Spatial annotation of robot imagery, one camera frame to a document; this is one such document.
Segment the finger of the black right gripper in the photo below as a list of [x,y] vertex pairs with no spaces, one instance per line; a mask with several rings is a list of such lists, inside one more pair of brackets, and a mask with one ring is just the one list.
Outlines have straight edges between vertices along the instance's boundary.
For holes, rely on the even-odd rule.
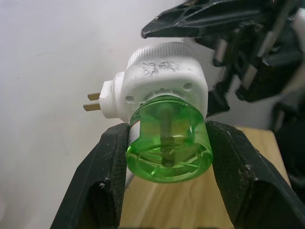
[[281,0],[188,0],[163,11],[141,30],[146,38],[203,37],[275,18]]
[[226,99],[228,88],[218,82],[214,88],[208,92],[208,109],[207,117],[217,115],[230,110],[230,106]]

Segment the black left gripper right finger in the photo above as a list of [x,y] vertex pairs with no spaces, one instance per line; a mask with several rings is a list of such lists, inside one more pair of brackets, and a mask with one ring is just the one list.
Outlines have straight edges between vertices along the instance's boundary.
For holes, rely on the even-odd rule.
[[236,229],[303,229],[305,205],[276,167],[233,126],[206,123],[213,172]]

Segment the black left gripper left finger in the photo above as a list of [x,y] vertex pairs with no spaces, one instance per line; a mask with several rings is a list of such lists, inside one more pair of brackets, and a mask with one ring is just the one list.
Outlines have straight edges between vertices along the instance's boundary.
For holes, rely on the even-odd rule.
[[108,128],[77,167],[52,229],[116,229],[126,180],[129,125]]

